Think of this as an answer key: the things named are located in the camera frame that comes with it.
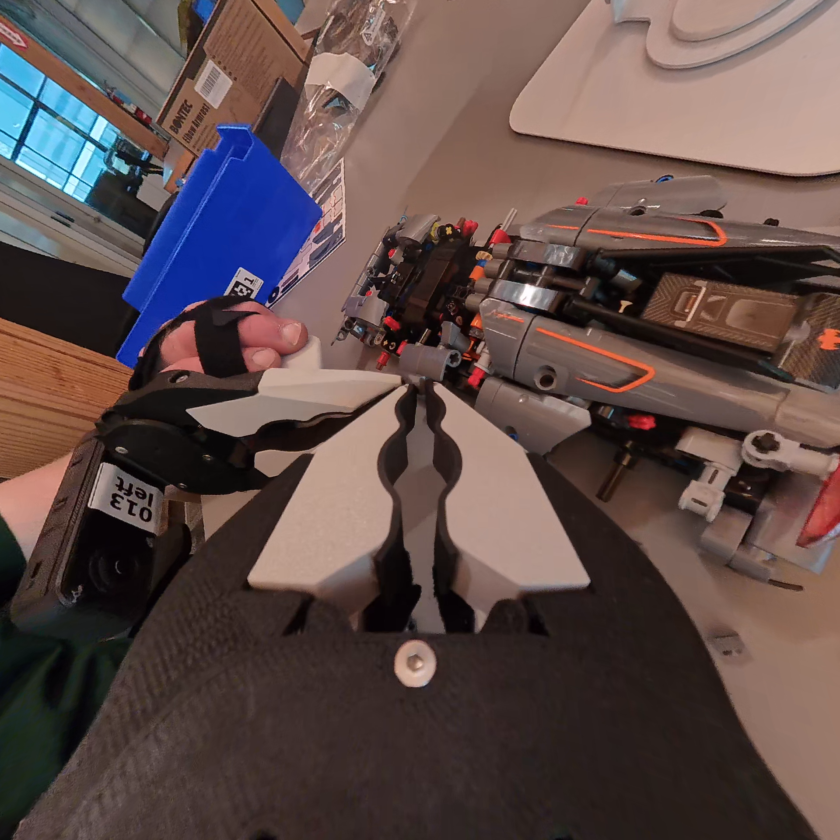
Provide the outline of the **cardboard boxes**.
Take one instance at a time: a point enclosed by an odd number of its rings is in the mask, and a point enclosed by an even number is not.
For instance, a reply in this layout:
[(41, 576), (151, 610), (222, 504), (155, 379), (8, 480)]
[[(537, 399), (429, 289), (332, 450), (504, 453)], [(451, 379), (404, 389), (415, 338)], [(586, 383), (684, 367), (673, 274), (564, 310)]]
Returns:
[(164, 189), (179, 189), (224, 125), (245, 126), (279, 158), (312, 56), (276, 2), (217, 2), (157, 118), (171, 137)]

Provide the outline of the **clear bag of lego parts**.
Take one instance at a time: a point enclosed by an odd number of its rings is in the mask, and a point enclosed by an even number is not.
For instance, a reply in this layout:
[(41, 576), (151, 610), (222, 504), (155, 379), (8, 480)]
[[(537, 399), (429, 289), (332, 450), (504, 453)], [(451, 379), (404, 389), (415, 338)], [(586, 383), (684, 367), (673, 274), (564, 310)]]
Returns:
[(320, 27), (280, 162), (311, 196), (349, 143), (415, 1), (334, 1)]

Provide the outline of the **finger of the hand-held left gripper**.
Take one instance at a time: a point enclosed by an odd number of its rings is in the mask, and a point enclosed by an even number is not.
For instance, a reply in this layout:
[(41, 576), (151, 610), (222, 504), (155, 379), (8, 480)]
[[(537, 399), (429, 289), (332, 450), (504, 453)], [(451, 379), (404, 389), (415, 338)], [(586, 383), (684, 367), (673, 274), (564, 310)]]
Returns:
[(295, 468), (303, 474), (309, 467), (312, 456), (316, 449), (303, 451), (285, 451), (278, 449), (265, 449), (255, 454), (255, 468), (269, 478), (281, 475), (289, 469), (299, 458), (303, 458), (303, 467)]
[(246, 441), (254, 453), (302, 452), (335, 434), (366, 406), (403, 385), (375, 371), (269, 370), (256, 393), (188, 408), (202, 427)]

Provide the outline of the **person's left hand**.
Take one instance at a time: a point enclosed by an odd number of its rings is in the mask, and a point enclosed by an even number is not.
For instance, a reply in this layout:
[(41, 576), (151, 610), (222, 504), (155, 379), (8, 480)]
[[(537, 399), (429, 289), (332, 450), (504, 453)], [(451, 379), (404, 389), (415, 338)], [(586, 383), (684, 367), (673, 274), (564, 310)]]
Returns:
[(192, 304), (166, 323), (143, 349), (129, 391), (150, 384), (164, 371), (193, 371), (224, 379), (280, 368), (302, 350), (307, 328), (267, 307), (236, 296)]

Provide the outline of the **blue plastic bin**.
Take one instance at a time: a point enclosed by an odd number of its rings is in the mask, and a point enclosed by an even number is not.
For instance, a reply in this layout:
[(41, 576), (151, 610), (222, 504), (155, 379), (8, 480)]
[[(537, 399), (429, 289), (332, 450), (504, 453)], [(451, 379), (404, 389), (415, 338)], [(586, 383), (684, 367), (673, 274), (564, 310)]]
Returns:
[(321, 218), (250, 128), (217, 131), (216, 148), (194, 164), (122, 295), (139, 313), (116, 353), (126, 366), (188, 305), (228, 292), (267, 303)]

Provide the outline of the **person's left forearm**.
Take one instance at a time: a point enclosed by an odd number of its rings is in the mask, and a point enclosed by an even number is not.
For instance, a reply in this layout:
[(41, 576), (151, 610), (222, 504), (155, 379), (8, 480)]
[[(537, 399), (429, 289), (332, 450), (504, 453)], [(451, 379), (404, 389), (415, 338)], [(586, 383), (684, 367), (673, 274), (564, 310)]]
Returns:
[(1, 517), (29, 560), (51, 510), (70, 454), (1, 483)]

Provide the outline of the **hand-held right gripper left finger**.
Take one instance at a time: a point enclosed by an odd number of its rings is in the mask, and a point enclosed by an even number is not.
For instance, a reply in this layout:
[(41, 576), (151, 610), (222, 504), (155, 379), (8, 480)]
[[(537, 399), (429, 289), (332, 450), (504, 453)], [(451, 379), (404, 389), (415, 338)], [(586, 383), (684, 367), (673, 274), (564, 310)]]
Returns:
[(251, 588), (307, 593), (368, 631), (406, 630), (421, 588), (395, 484), (416, 409), (416, 387), (402, 385), (316, 449), (248, 574)]

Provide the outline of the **white desk lamp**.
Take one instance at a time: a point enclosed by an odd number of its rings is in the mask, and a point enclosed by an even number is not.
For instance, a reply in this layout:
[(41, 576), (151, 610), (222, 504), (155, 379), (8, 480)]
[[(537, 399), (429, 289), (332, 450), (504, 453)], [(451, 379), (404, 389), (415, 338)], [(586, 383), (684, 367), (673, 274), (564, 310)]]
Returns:
[(519, 134), (790, 177), (838, 173), (838, 2), (589, 2)]

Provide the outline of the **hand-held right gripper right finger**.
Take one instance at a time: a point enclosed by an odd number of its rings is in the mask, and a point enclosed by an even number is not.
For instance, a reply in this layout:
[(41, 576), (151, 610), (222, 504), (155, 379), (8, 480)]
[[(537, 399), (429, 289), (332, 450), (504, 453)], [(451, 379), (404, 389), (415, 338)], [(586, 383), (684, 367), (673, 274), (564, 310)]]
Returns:
[(472, 634), (502, 601), (591, 583), (549, 494), (552, 470), (441, 384), (424, 385), (444, 481), (434, 594), (448, 634)]

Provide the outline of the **grey lego car model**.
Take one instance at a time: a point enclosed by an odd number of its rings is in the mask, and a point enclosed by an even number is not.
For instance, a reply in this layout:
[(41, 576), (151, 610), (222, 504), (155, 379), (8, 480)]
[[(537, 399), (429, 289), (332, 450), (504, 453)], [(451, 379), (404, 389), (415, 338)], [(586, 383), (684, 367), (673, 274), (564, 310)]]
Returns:
[(719, 182), (611, 184), (486, 238), (402, 216), (334, 342), (464, 397), (529, 452), (585, 430), (616, 447), (597, 498), (641, 458), (687, 477), (703, 552), (794, 590), (838, 545), (838, 228), (726, 219)]

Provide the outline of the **lego sticker sheet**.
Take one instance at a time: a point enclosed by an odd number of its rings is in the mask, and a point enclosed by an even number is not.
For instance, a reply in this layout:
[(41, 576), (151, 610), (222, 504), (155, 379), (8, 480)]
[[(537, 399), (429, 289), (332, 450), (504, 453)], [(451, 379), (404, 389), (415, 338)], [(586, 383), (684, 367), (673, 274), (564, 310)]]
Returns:
[(344, 161), (330, 171), (313, 195), (322, 216), (279, 285), (270, 293), (270, 308), (299, 286), (321, 263), (339, 248), (346, 237)]

